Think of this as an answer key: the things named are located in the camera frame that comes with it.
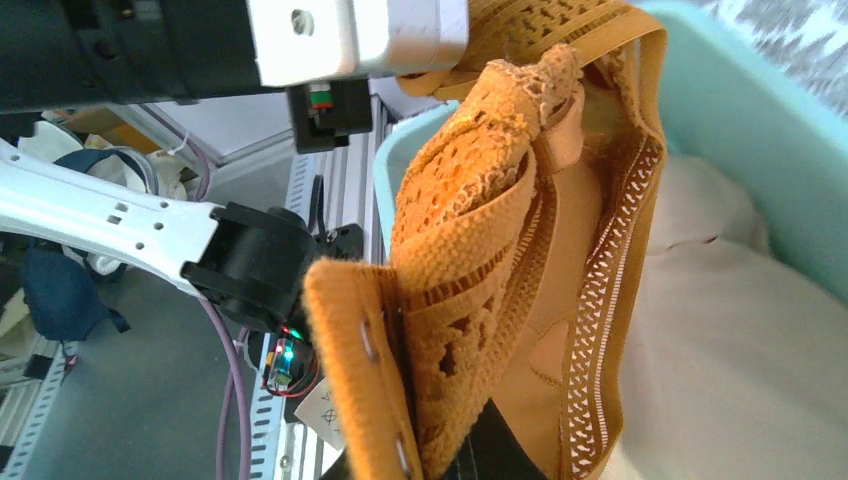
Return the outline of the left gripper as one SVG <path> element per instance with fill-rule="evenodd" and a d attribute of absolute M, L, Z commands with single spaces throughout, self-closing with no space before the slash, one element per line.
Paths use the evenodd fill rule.
<path fill-rule="evenodd" d="M 244 1 L 4 1 L 1 110 L 264 92 Z"/>

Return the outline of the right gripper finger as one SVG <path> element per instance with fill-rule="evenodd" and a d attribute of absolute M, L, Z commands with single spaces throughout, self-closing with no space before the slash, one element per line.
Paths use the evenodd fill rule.
<path fill-rule="evenodd" d="M 439 479 L 546 479 L 488 400 Z"/>

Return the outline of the orange lace bra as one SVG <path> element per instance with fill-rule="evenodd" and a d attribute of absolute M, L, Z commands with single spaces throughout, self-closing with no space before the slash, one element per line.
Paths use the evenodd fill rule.
<path fill-rule="evenodd" d="M 623 429 L 624 298 L 589 306 L 589 259 L 630 129 L 559 43 L 486 62 L 410 162 L 384 266 L 327 260 L 304 299 L 346 446 L 330 479 L 439 479 L 488 400 L 546 479 L 598 479 Z"/>

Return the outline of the teal plastic bin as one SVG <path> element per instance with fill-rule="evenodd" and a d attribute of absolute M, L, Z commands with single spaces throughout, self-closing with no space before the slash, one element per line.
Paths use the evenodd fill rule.
<path fill-rule="evenodd" d="M 472 1 L 459 64 L 400 79 L 412 96 L 461 100 L 484 64 L 532 63 L 574 48 L 621 99 L 630 135 L 613 204 L 589 259 L 589 306 L 635 281 L 659 158 L 675 147 L 714 160 L 753 194 L 790 266 L 847 295 L 847 126 L 703 13 L 667 2 Z"/>

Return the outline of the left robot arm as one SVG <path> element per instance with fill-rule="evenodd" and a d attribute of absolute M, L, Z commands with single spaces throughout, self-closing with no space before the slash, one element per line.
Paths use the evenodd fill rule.
<path fill-rule="evenodd" d="M 22 153 L 45 110 L 283 90 L 299 151 L 372 124 L 348 1 L 5 1 L 1 5 L 1 227 L 100 254 L 210 296 L 237 322 L 304 331 L 303 277 L 358 259 L 362 229 L 280 208 L 166 199 Z"/>

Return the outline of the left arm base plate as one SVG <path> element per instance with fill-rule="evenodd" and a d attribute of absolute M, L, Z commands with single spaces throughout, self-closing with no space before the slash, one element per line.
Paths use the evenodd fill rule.
<path fill-rule="evenodd" d="M 261 381 L 264 393 L 284 400 L 283 419 L 287 423 L 298 421 L 295 410 L 323 379 L 302 301 L 305 273 L 322 258 L 360 260 L 364 247 L 363 229 L 350 223 L 312 235 L 306 252 L 289 262 L 298 276 L 284 289 L 291 300 L 284 305 L 278 328 L 271 334 L 273 344 L 268 347 Z"/>

